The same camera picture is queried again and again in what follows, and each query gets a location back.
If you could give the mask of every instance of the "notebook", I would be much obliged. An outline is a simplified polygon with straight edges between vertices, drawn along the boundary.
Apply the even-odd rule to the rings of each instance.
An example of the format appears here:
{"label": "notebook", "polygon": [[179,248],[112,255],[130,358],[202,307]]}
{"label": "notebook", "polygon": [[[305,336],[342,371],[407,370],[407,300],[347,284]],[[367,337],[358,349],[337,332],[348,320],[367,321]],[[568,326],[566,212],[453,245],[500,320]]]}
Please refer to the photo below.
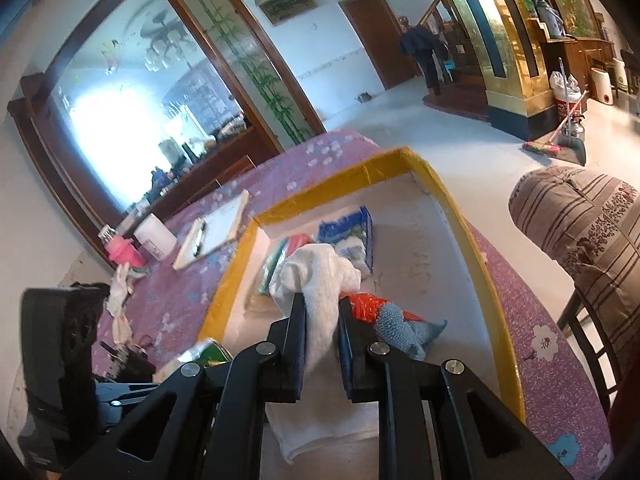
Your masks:
{"label": "notebook", "polygon": [[184,269],[220,246],[235,240],[248,200],[249,192],[243,189],[240,195],[224,203],[214,212],[196,218],[178,251],[174,269]]}

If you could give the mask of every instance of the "broom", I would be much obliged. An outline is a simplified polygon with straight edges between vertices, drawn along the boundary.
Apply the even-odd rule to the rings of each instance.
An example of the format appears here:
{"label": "broom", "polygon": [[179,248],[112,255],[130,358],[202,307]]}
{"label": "broom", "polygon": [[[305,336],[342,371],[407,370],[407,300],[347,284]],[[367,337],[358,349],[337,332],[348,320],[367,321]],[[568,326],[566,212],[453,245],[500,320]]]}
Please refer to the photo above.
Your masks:
{"label": "broom", "polygon": [[554,140],[556,140],[556,137],[560,135],[560,133],[562,132],[562,128],[564,127],[564,124],[568,121],[569,117],[572,117],[574,112],[578,109],[578,105],[580,104],[580,102],[582,102],[585,95],[587,95],[586,90],[582,92],[580,99],[578,99],[574,103],[571,110],[567,113],[567,115],[565,115],[564,119],[562,119],[560,125],[554,130],[554,132],[551,134],[551,137],[549,137],[549,140],[547,142],[536,142],[535,140],[528,140],[522,145],[522,149],[527,150],[528,152],[542,153],[542,155],[548,155],[548,156],[558,155],[562,151],[562,148],[557,144],[554,144]]}

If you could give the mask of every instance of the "yellow tape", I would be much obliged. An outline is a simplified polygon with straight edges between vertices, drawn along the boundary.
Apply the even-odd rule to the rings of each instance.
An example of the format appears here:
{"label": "yellow tape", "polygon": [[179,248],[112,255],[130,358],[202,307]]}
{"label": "yellow tape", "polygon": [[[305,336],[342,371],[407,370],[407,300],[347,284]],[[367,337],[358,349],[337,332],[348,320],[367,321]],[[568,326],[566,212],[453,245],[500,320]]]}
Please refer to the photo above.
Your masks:
{"label": "yellow tape", "polygon": [[287,221],[305,211],[354,193],[363,187],[372,186],[409,171],[412,171],[436,198],[447,217],[447,221],[449,221],[482,307],[482,314],[494,354],[498,383],[500,384],[500,397],[502,402],[524,422],[526,418],[524,397],[515,352],[498,294],[482,260],[476,240],[433,168],[408,148],[381,153],[364,160],[356,166],[342,170],[319,184],[277,203],[256,216],[242,236],[236,256],[220,281],[220,286],[209,307],[199,337],[212,337],[222,341],[231,307],[238,293],[259,226]]}

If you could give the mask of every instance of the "pink bottle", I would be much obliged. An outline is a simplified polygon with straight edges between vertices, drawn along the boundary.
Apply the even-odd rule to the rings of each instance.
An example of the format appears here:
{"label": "pink bottle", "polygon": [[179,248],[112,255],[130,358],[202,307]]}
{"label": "pink bottle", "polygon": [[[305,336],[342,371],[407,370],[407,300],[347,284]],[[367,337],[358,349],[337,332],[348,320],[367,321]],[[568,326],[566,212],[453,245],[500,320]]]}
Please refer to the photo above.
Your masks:
{"label": "pink bottle", "polygon": [[100,240],[109,253],[109,259],[118,265],[130,263],[131,267],[144,267],[146,260],[132,245],[132,240],[126,240],[115,229],[105,225],[98,233]]}

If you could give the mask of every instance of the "picture frame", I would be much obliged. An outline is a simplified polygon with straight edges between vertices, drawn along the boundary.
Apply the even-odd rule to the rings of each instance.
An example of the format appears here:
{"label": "picture frame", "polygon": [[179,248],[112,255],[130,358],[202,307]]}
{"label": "picture frame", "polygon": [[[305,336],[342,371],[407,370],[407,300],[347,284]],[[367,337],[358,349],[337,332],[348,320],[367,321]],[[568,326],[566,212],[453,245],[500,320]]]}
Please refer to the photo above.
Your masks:
{"label": "picture frame", "polygon": [[260,10],[275,26],[317,6],[314,0],[267,0],[260,4]]}

